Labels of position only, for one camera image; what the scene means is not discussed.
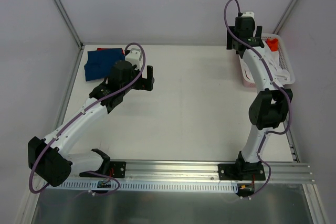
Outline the white t shirt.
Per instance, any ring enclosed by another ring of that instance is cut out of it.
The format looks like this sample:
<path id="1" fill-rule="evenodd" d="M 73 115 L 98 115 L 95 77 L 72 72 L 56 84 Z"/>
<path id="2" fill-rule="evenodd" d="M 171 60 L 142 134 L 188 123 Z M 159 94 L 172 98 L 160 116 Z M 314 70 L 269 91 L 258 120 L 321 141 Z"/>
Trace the white t shirt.
<path id="1" fill-rule="evenodd" d="M 285 57 L 282 56 L 279 51 L 272 52 L 268 46 L 265 47 L 265 52 L 270 69 L 276 72 L 276 77 L 281 82 L 281 84 L 293 84 L 295 82 L 295 77 L 294 74 L 289 70 Z M 248 66 L 242 59 L 240 60 L 240 66 L 243 76 L 243 85 L 248 88 L 254 88 L 255 82 L 253 77 Z"/>

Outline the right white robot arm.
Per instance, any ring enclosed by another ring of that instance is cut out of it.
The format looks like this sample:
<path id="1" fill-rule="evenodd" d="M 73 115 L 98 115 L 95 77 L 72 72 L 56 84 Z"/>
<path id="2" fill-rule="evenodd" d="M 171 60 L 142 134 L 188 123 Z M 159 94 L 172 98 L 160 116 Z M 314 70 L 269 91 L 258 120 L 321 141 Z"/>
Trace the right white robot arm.
<path id="1" fill-rule="evenodd" d="M 257 88 L 248 116 L 251 129 L 247 142 L 233 164 L 219 165 L 221 180 L 265 180 L 261 154 L 271 134 L 290 117 L 293 93 L 276 79 L 267 63 L 266 44 L 261 39 L 261 26 L 254 18 L 239 13 L 234 26 L 227 31 L 227 49 L 235 50 L 247 65 Z"/>

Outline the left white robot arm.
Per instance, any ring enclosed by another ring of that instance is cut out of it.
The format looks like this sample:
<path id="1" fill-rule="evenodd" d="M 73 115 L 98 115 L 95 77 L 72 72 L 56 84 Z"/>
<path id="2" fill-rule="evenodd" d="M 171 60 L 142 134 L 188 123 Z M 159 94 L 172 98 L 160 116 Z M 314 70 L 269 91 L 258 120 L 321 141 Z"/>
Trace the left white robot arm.
<path id="1" fill-rule="evenodd" d="M 42 139 L 28 142 L 28 166 L 50 186 L 61 185 L 70 175 L 103 177 L 110 170 L 110 157 L 94 148 L 87 153 L 71 154 L 83 133 L 97 120 L 108 115 L 131 90 L 152 91 L 153 67 L 137 69 L 126 60 L 117 61 L 110 75 L 96 86 L 80 110 L 67 122 Z"/>

